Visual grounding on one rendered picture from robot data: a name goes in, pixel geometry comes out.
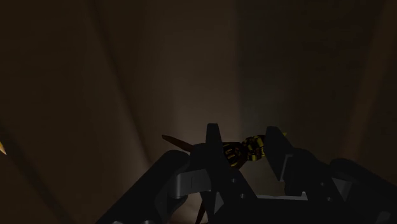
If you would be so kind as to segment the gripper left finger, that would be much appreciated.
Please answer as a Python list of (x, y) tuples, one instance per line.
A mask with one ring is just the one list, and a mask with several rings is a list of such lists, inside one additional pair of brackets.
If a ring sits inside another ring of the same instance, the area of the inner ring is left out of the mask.
[(199, 193), (209, 224), (254, 224), (258, 200), (223, 154), (219, 127), (207, 125), (204, 143), (187, 154), (164, 153), (95, 224), (167, 224), (193, 193)]

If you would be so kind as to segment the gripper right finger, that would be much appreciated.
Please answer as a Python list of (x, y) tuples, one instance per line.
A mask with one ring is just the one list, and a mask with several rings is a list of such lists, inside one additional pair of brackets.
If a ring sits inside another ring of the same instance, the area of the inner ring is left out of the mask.
[(295, 210), (310, 224), (397, 224), (397, 186), (346, 158), (329, 164), (267, 127), (264, 153), (287, 196), (306, 194)]

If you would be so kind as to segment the yellow black wasp toy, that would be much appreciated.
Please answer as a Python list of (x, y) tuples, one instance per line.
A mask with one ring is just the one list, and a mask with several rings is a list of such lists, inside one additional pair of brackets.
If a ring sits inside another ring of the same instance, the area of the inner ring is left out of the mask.
[[(192, 144), (186, 143), (172, 136), (162, 135), (162, 139), (191, 153), (194, 149)], [(247, 161), (258, 161), (265, 158), (264, 152), (265, 135), (247, 137), (243, 142), (223, 142), (223, 154), (231, 167), (240, 169)], [(200, 205), (195, 224), (200, 224), (204, 217), (204, 203)]]

